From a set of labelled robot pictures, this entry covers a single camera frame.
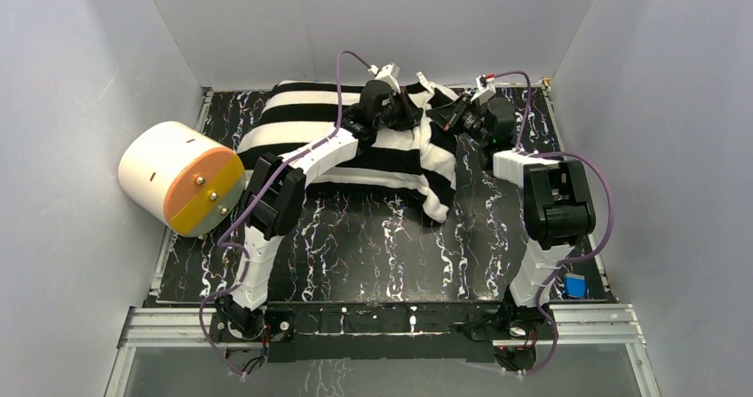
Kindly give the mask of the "black white striped pillowcase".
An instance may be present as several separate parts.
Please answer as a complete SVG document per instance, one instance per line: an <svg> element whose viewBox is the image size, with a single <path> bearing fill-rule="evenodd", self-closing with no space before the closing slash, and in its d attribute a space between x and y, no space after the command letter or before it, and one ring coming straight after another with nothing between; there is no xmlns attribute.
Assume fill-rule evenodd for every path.
<svg viewBox="0 0 753 397"><path fill-rule="evenodd" d="M371 146L321 174L312 185L407 193L426 217L443 223L456 197L457 138L428 113L452 106L460 95L425 79L404 88L422 112L419 124L406 131L379 130ZM236 150L246 171L252 171L263 154L285 155L345 129L346 119L337 114L355 104L361 91L360 86L294 80L275 85Z"/></svg>

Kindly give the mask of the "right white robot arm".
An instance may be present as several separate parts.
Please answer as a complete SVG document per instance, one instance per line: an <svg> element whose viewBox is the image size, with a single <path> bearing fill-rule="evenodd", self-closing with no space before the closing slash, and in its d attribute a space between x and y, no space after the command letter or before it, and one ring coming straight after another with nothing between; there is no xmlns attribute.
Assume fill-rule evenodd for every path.
<svg viewBox="0 0 753 397"><path fill-rule="evenodd" d="M526 253L505 293L512 306L500 314L502 331L522 338L535 326L531 309L548 303L553 274L574 247L595 228L596 215L583 163L556 155L527 154L514 144L513 105L493 98L483 104L463 96L429 110L446 133L465 134L479 145L480 165L523 191Z"/></svg>

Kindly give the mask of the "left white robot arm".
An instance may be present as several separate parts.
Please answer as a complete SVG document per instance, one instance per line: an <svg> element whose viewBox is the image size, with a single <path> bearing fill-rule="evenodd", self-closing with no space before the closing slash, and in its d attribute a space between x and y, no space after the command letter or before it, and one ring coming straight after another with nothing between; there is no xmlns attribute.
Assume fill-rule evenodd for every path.
<svg viewBox="0 0 753 397"><path fill-rule="evenodd" d="M234 284L215 300L218 315L244 340L266 329L264 304L274 258L282 239L297 224L306 188L340 163L355 159L377 140L382 129L404 131L421 121L423 111L396 83L371 80L357 102L337 108L336 121L323 136L283 155L265 153L253 168L233 227L244 240Z"/></svg>

